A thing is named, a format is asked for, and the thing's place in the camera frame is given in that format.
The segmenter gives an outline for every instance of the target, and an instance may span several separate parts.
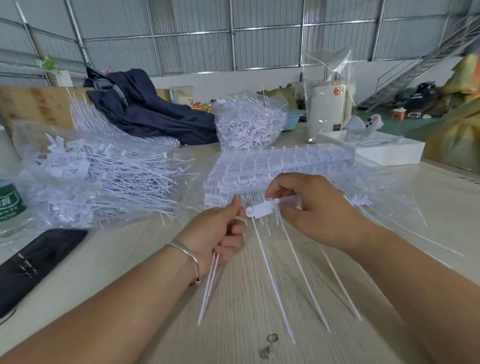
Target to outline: metal staircase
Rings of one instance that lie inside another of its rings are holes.
[[[480,37],[480,15],[467,22],[468,17],[470,17],[470,15],[467,15],[455,23],[452,28],[461,24],[463,24],[463,26],[454,31],[452,35],[443,40],[437,46],[426,52],[423,56],[414,56],[423,48],[421,47],[407,59],[381,75],[377,79],[375,93],[359,104],[359,108],[367,109],[367,111],[370,112],[379,105],[391,101],[398,92],[408,87],[408,85],[417,77],[427,72],[430,68],[444,59],[458,54],[468,45],[473,43],[478,37]],[[392,71],[401,66],[403,66],[403,68],[400,68],[393,75],[391,74]]]

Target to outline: white tray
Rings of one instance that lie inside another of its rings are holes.
[[[357,142],[344,142],[346,131],[325,132],[316,135],[317,143],[331,143],[345,148],[352,148],[356,155],[367,158],[381,166],[401,166],[404,164],[417,164],[420,162],[424,142],[402,138],[397,144],[384,144],[377,146],[358,146]],[[393,139],[395,135],[373,132],[368,139]]]

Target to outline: green bottle label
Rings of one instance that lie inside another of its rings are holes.
[[[13,183],[0,187],[0,221],[13,218],[25,210],[22,197]]]

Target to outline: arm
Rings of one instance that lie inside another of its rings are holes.
[[[240,198],[224,209],[197,215],[176,240],[208,273],[213,253],[220,261],[241,246],[245,225],[232,220]],[[197,278],[194,261],[166,246],[95,296],[58,318],[0,358],[10,363],[132,363]]]
[[[282,206],[284,219],[359,263],[437,363],[478,362],[478,285],[366,219],[324,177],[281,174],[265,196],[288,194],[303,210]]]

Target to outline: blue plastic tub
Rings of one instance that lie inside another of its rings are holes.
[[[288,121],[285,127],[283,128],[283,131],[285,130],[295,130],[297,127],[297,124],[299,123],[300,116],[304,114],[304,111],[302,110],[296,110],[296,111],[290,111],[287,113],[288,115]]]

